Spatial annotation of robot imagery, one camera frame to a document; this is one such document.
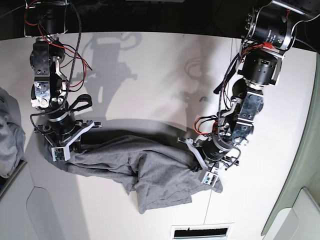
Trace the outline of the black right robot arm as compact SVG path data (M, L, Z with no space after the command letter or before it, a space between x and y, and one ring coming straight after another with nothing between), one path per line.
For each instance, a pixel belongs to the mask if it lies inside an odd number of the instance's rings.
M60 42L59 35L67 32L67 8L75 9L70 0L27 0L25 2L24 35L35 38L30 54L30 66L34 71L31 88L31 105L46 118L45 125L34 127L36 133L44 136L52 155L64 159L79 145L81 135L89 131L93 121L75 119L75 112L92 106L92 98L82 94L68 103L69 93L74 92L72 77L61 71L66 56L71 57L74 66L81 60L83 75L89 65L79 54L79 47Z

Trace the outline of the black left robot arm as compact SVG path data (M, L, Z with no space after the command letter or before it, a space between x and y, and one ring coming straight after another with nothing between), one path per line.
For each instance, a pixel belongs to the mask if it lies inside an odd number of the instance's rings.
M263 89L277 84L285 53L296 41L297 25L319 15L317 0L271 0L247 14L239 52L214 90L222 104L228 82L238 74L240 79L232 87L230 104L219 107L215 115L201 116L194 122L196 132L201 124L213 123L211 131L203 134L205 140L185 141L196 159L193 171L213 173L221 165L226 169L238 165L238 157L229 153L251 140L254 118L264 105Z

